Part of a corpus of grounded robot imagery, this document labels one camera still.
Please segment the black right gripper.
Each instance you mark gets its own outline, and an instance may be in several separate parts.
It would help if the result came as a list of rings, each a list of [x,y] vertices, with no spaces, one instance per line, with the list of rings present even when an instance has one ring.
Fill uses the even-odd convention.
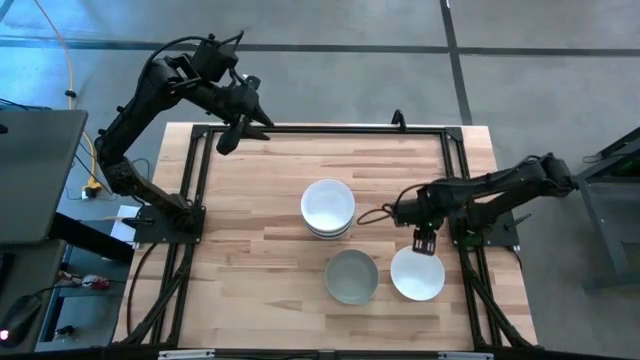
[[[434,198],[429,186],[404,189],[392,203],[391,213],[397,227],[416,227],[413,231],[413,252],[435,254],[437,233],[431,228],[438,229],[442,225],[448,210]]]

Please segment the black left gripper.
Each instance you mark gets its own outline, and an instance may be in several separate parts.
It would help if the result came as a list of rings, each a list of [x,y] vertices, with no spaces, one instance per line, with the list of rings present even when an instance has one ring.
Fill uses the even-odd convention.
[[[216,150],[222,155],[233,152],[241,139],[269,140],[270,137],[261,130],[250,125],[251,120],[266,126],[273,127],[274,122],[264,112],[257,100],[256,90],[261,80],[249,75],[245,84],[234,85],[229,94],[228,105],[235,116],[228,124],[228,128],[221,134]]]

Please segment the white bowl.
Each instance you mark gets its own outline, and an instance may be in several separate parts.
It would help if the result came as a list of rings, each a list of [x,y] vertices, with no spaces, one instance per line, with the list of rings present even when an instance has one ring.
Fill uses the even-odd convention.
[[[345,228],[341,231],[336,231],[336,232],[320,232],[320,231],[316,231],[313,228],[308,227],[307,228],[309,230],[309,232],[314,235],[317,238],[320,239],[324,239],[324,240],[333,240],[333,239],[338,239],[340,237],[343,237],[345,235],[347,235],[350,231],[349,228]]]
[[[444,288],[446,277],[444,265],[438,256],[418,254],[409,246],[394,255],[390,275],[395,288],[414,301],[435,298]]]
[[[350,188],[335,179],[310,184],[300,200],[300,211],[307,225],[320,232],[337,232],[355,215],[356,202]]]

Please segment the grey bowl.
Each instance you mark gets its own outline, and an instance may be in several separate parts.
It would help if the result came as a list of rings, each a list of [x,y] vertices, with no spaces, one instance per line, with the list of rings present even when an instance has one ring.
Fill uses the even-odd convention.
[[[363,305],[377,289],[379,272],[369,255],[360,250],[347,249],[328,261],[324,280],[328,293],[338,302]]]

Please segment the white paper sheet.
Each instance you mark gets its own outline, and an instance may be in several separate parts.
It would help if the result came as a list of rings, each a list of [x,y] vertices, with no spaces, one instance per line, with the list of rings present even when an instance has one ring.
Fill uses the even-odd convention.
[[[138,214],[139,210],[139,206],[121,205],[117,214],[114,217],[109,217],[109,220],[114,221],[110,236],[131,245],[133,248],[137,248],[137,245],[134,242],[136,230],[133,227],[126,225],[123,220],[125,218],[134,218]]]

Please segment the grey metal cart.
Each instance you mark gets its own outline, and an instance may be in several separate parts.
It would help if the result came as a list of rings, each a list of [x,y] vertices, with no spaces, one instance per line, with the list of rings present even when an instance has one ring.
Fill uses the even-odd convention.
[[[603,242],[615,274],[588,280],[587,293],[640,284],[626,255],[640,246],[640,127],[600,150],[577,175],[579,190],[592,226]]]

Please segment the grey laptop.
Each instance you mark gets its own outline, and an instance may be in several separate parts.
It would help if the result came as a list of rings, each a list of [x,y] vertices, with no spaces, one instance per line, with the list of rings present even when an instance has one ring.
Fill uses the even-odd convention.
[[[48,237],[87,119],[85,110],[0,112],[0,245]]]

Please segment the red white small item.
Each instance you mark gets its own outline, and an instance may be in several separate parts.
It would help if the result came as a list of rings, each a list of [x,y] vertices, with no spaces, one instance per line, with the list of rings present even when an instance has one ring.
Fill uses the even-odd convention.
[[[80,275],[63,270],[58,271],[56,284],[63,287],[82,287],[91,290],[106,290],[111,287],[111,281],[106,277],[95,274]]]

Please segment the dark desk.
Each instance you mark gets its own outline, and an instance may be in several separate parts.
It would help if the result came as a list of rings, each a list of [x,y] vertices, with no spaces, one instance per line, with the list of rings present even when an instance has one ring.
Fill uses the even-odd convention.
[[[42,301],[27,337],[16,347],[0,346],[0,356],[34,351],[105,345],[112,339],[124,296],[133,248],[110,236],[110,220],[81,221],[56,214],[45,241],[25,246],[0,245],[0,321],[21,296],[37,293]],[[58,286],[65,270],[95,274],[111,281],[106,290]],[[71,336],[55,337],[72,325]]]

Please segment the black computer mouse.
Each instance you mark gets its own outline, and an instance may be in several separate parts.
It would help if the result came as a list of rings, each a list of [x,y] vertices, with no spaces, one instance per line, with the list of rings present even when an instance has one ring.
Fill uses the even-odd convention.
[[[0,321],[0,346],[18,346],[28,335],[42,301],[35,294],[18,298]]]

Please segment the black aluminium table frame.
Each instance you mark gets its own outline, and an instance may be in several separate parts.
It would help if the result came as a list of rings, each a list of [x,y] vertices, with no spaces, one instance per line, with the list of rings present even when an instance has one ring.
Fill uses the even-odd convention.
[[[437,256],[446,272],[439,294],[419,302],[393,285],[394,255],[412,232],[385,220],[354,226],[342,238],[309,232],[304,190],[337,179],[364,213],[407,196],[413,184],[448,174],[496,169],[482,126],[387,125],[335,128],[285,125],[265,141],[245,140],[209,161],[206,220],[195,249],[178,344],[182,348],[312,350],[469,350],[472,330],[460,256],[447,229]],[[345,305],[328,292],[328,261],[346,249],[369,255],[379,272],[373,297]]]

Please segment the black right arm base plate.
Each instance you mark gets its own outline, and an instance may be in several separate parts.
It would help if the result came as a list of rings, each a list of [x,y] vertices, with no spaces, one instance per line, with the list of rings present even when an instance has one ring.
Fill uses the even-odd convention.
[[[474,224],[465,209],[448,217],[450,235],[456,246],[513,247],[519,245],[516,220],[511,211],[503,213],[494,222]]]

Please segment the silver metal bracket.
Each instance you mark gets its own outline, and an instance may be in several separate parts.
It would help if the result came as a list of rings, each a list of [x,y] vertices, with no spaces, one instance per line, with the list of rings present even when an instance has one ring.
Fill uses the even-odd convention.
[[[495,360],[492,353],[447,351],[439,352],[437,360]]]
[[[179,349],[160,351],[157,360],[212,360],[215,351],[212,349]]]

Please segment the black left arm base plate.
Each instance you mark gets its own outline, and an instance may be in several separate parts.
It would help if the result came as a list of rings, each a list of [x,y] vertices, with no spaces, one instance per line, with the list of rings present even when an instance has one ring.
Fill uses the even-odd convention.
[[[196,244],[202,238],[205,207],[190,209],[186,215],[166,215],[144,206],[138,213],[134,241],[138,243]]]

